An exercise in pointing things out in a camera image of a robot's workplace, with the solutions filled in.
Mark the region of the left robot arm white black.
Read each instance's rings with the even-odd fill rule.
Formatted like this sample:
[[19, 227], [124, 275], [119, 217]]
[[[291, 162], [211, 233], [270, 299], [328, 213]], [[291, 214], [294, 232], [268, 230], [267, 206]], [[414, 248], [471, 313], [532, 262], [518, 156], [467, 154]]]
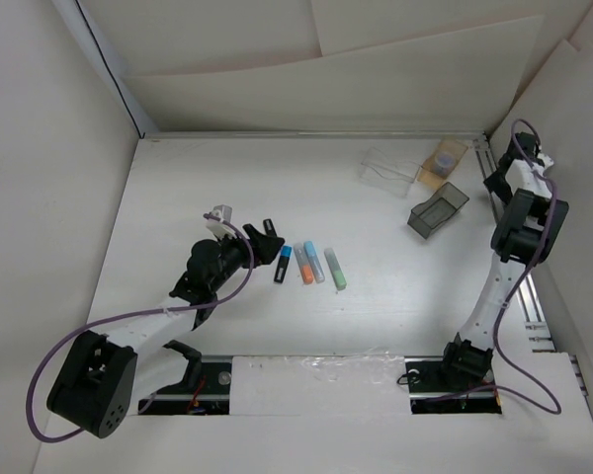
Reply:
[[111, 435], [139, 399], [139, 367], [160, 349], [183, 357], [172, 360], [166, 379], [179, 391], [200, 382], [201, 354], [179, 337], [203, 325], [221, 304], [219, 290], [239, 270], [247, 273], [272, 264], [285, 240], [270, 229], [246, 224], [237, 229], [214, 212], [205, 216], [210, 239], [196, 242], [186, 268], [169, 295], [178, 307], [142, 310], [117, 316], [121, 326], [97, 332], [93, 322], [65, 337], [70, 349], [46, 399], [47, 408], [97, 438]]

